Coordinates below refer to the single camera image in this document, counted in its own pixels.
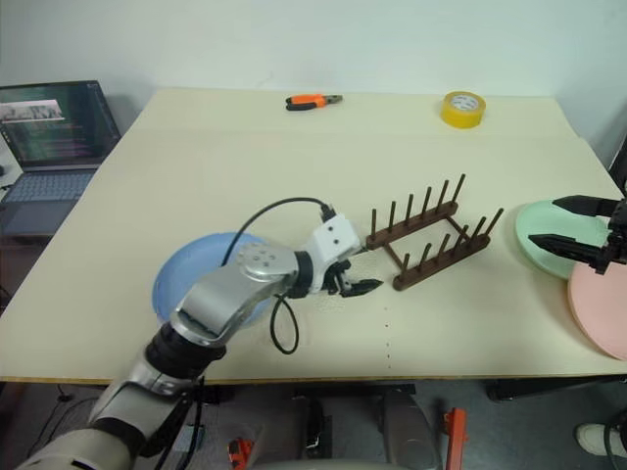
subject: white wall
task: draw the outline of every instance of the white wall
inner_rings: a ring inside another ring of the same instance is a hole
[[[122,129],[164,86],[555,95],[608,163],[625,0],[1,0],[0,83],[97,78]]]

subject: black cable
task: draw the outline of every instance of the black cable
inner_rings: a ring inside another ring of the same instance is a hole
[[[203,397],[204,397],[204,387],[205,387],[205,376],[198,379],[198,390],[196,391],[196,415],[194,416],[194,429],[192,431],[192,439],[189,442],[189,448],[185,453],[185,456],[180,460],[178,465],[176,465],[176,470],[185,470],[187,465],[192,459],[194,452],[196,451],[196,443],[198,441],[198,432],[200,430],[200,423],[203,417]]]
[[[331,211],[331,208],[327,204],[325,204],[320,199],[316,199],[316,198],[307,198],[307,197],[287,198],[287,199],[281,199],[280,201],[276,201],[275,203],[272,203],[272,204],[268,204],[263,209],[257,211],[251,218],[246,220],[244,225],[242,225],[242,228],[240,228],[237,231],[237,234],[235,235],[235,237],[233,237],[233,240],[231,240],[231,243],[228,246],[226,253],[224,254],[224,258],[222,259],[222,264],[220,266],[225,266],[228,263],[228,259],[230,258],[231,253],[233,252],[233,248],[235,248],[235,245],[239,241],[240,237],[246,231],[246,229],[250,226],[251,223],[257,220],[264,213],[276,208],[277,206],[282,206],[284,204],[289,204],[289,203],[316,203],[322,207],[322,210],[324,212]]]
[[[0,285],[0,291],[4,292],[4,295],[7,296],[9,298],[9,300],[13,297],[9,291],[7,291],[4,287],[2,287],[2,285]]]
[[[61,388],[60,384],[57,384],[57,390],[59,391],[59,396],[57,397],[58,401],[62,401],[63,403],[67,403],[68,401],[72,401],[74,399],[74,395],[66,394],[64,390]]]
[[[235,248],[235,245],[239,241],[240,237],[255,220],[257,220],[264,213],[276,208],[277,206],[282,206],[284,204],[289,204],[289,203],[314,203],[314,204],[318,204],[322,208],[323,217],[333,214],[332,212],[333,209],[327,204],[325,204],[323,201],[317,198],[308,198],[308,197],[287,198],[287,199],[281,199],[280,201],[276,201],[275,203],[269,204],[265,206],[263,209],[257,211],[251,218],[246,220],[244,225],[242,225],[242,227],[237,231],[237,233],[233,237],[233,240],[231,240],[231,243],[228,246],[226,253],[224,254],[224,259],[222,260],[222,264],[220,266],[224,266],[228,263],[228,259],[230,258],[233,252],[233,249]],[[298,348],[299,339],[300,339],[298,321],[296,320],[296,315],[294,315],[294,310],[285,300],[285,296],[275,296],[275,297],[277,298],[277,300],[274,303],[274,307],[272,309],[272,315],[270,317],[270,337],[272,338],[272,342],[274,343],[274,345],[279,351],[281,351],[284,354],[293,354]],[[281,344],[278,342],[278,339],[276,338],[276,328],[275,328],[276,327],[276,324],[275,324],[276,314],[278,313],[278,309],[281,306],[281,304],[287,307],[290,317],[292,318],[292,323],[294,324],[294,346],[290,350],[286,350],[285,348],[283,348]]]
[[[603,444],[605,446],[605,453],[607,453],[607,459],[614,470],[619,470],[618,463],[616,462],[616,456],[611,450],[610,435],[612,429],[618,429],[620,426],[624,426],[627,422],[627,409],[623,409],[616,415],[614,415],[603,427]]]
[[[30,457],[33,454],[35,448],[37,447],[37,444],[39,444],[39,441],[41,441],[41,438],[46,433],[46,429],[48,429],[48,426],[50,426],[50,422],[54,418],[55,413],[57,412],[57,409],[59,409],[59,406],[73,399],[73,395],[66,394],[64,390],[61,388],[60,384],[57,384],[57,390],[59,391],[59,395],[57,396],[57,404],[55,404],[54,407],[52,408],[52,411],[50,411],[50,414],[48,415],[46,422],[44,423],[44,425],[41,427],[41,430],[39,431],[39,435],[37,436],[37,439],[35,440],[34,443],[32,443],[32,446],[30,446],[30,449],[28,450],[28,453],[26,454],[28,457]]]
[[[39,431],[39,435],[37,436],[37,439],[35,440],[34,443],[32,443],[32,446],[30,446],[30,449],[28,450],[28,453],[26,454],[27,457],[31,457],[33,455],[35,448],[39,444],[39,441],[41,441],[41,438],[45,434],[46,429],[48,429],[48,426],[50,425],[52,418],[54,418],[55,413],[57,412],[57,409],[59,409],[59,406],[61,406],[62,403],[63,403],[62,401],[57,400],[57,404],[54,405],[54,407],[52,408],[52,411],[50,411],[50,414],[48,415],[48,419],[46,419],[46,422],[41,427],[41,430]]]
[[[52,440],[55,437],[55,434],[57,433],[57,430],[59,429],[59,427],[63,424],[63,422],[66,420],[66,418],[70,415],[70,413],[73,410],[77,409],[83,403],[87,403],[88,401],[95,401],[97,399],[98,399],[98,397],[92,397],[91,399],[82,399],[80,401],[77,401],[75,404],[70,406],[68,409],[66,409],[66,411],[64,411],[64,413],[61,415],[61,418],[59,418],[59,421],[57,421],[57,424],[55,424],[55,427],[52,428],[52,432],[50,433],[50,436],[48,436],[48,440],[46,441],[46,445],[49,445],[52,442]]]
[[[168,460],[168,455],[172,450],[172,446],[174,445],[174,442],[176,441],[177,436],[178,435],[176,433],[172,433],[171,437],[169,438],[168,444],[166,445],[166,448],[164,448],[164,451],[161,453],[161,456],[159,457],[159,460],[157,461],[157,464],[155,465],[154,470],[161,470],[161,468],[164,466],[164,464],[166,463],[166,460]]]
[[[275,296],[275,297],[277,298],[277,300],[274,303],[274,308],[272,309],[272,315],[270,316],[270,337],[272,338],[272,342],[274,343],[274,345],[279,351],[281,351],[282,353],[286,355],[293,354],[298,348],[298,344],[301,338],[301,334],[298,329],[298,321],[296,321],[296,315],[294,315],[294,310],[292,309],[292,307],[287,302],[285,302],[285,296]],[[276,338],[276,325],[275,325],[276,314],[278,313],[278,309],[281,306],[281,304],[284,304],[287,307],[287,311],[289,312],[290,317],[292,318],[292,323],[294,324],[294,346],[292,346],[292,349],[290,350],[286,350],[285,348],[283,348],[281,344],[279,343],[278,339]]]

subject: plate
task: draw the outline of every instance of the plate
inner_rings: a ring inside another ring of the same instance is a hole
[[[584,333],[603,351],[627,360],[627,266],[611,262],[603,276],[577,262],[568,283],[573,315]]]
[[[554,233],[600,247],[608,233],[605,223],[599,218],[569,212],[551,201],[540,201],[525,206],[516,218],[515,230],[523,253],[534,264],[562,279],[570,277],[575,261],[549,253],[527,237]]]
[[[171,312],[196,281],[219,268],[234,236],[235,232],[207,235],[185,245],[166,261],[153,285],[153,309],[162,321],[169,320]],[[230,259],[235,259],[244,245],[253,242],[263,243],[264,240],[242,234]],[[255,321],[268,304],[269,300],[260,302],[244,324]]]

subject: white sneaker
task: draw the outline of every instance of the white sneaker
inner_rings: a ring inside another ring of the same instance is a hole
[[[581,424],[575,430],[577,443],[582,449],[592,455],[607,455],[605,444],[603,443],[603,424]],[[609,432],[609,446],[617,457],[626,457],[627,450],[620,440],[620,434],[615,429]]]

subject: orange pliers handle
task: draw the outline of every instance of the orange pliers handle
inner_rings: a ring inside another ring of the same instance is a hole
[[[342,101],[342,95],[295,95],[285,100],[287,111],[306,111]]]

